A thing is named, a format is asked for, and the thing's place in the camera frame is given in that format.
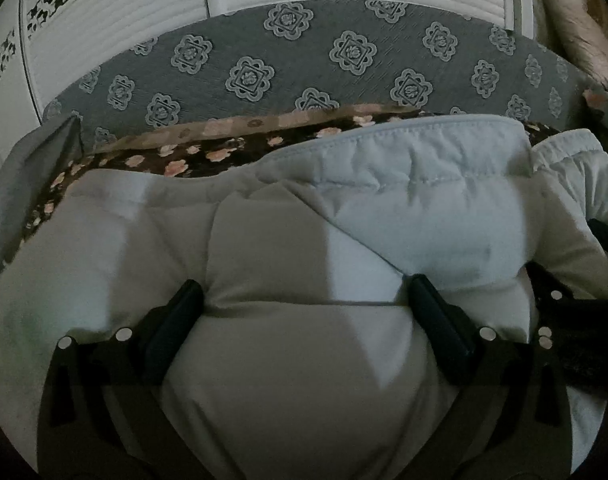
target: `gray pillow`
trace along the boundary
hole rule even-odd
[[[75,115],[56,116],[13,146],[0,169],[0,272],[22,239],[22,228],[40,193],[83,155],[81,124]]]

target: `silver screw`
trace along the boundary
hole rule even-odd
[[[539,338],[539,346],[541,346],[541,348],[543,348],[545,350],[550,350],[552,348],[551,338],[546,337],[545,335],[541,336]]]
[[[484,326],[479,329],[479,335],[486,341],[493,341],[497,337],[497,332],[489,326]]]
[[[69,336],[65,335],[65,336],[63,336],[62,339],[60,339],[58,341],[58,348],[61,348],[62,350],[66,350],[69,346],[71,346],[72,343],[73,343],[73,340],[71,338],[69,338]]]
[[[123,343],[124,341],[128,341],[132,335],[133,331],[128,327],[124,327],[117,330],[117,332],[115,333],[115,338],[117,339],[117,341]]]

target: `gray mattress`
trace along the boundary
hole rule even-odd
[[[87,150],[168,124],[366,102],[581,125],[594,83],[533,40],[430,7],[313,0],[240,10],[138,44],[69,86]]]

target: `pink flower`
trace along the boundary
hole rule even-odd
[[[124,164],[126,164],[129,168],[136,168],[142,162],[144,162],[144,160],[145,159],[142,155],[133,155],[129,156],[129,158],[124,161]]]
[[[53,180],[53,183],[50,185],[50,189],[59,186],[62,182],[64,182],[64,173],[60,173],[57,178]]]
[[[177,144],[167,144],[166,146],[162,146],[159,148],[159,156],[168,156],[171,155],[177,148]]]
[[[316,137],[320,139],[321,137],[328,137],[339,133],[341,133],[341,129],[339,128],[324,128],[323,130],[319,130],[317,132]]]
[[[169,162],[164,170],[164,176],[175,176],[188,170],[188,164],[185,160],[174,160]]]
[[[216,152],[209,152],[206,154],[206,158],[208,158],[211,162],[220,162],[224,160],[227,156],[230,156],[231,152],[234,152],[237,148],[222,148],[221,150],[217,150]]]
[[[372,126],[373,124],[375,124],[375,121],[373,121],[372,115],[364,115],[363,117],[354,116],[353,121],[355,124],[359,124],[359,126],[364,126],[364,127]]]

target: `white jacket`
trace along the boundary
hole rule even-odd
[[[589,218],[608,224],[596,138],[531,149],[498,116],[378,124],[210,178],[91,171],[0,277],[0,424],[35,466],[57,340],[107,338],[192,278],[207,311],[161,402],[213,475],[392,479],[456,396],[399,301],[402,274],[524,342],[527,261],[608,298]],[[605,405],[569,395],[577,468]]]

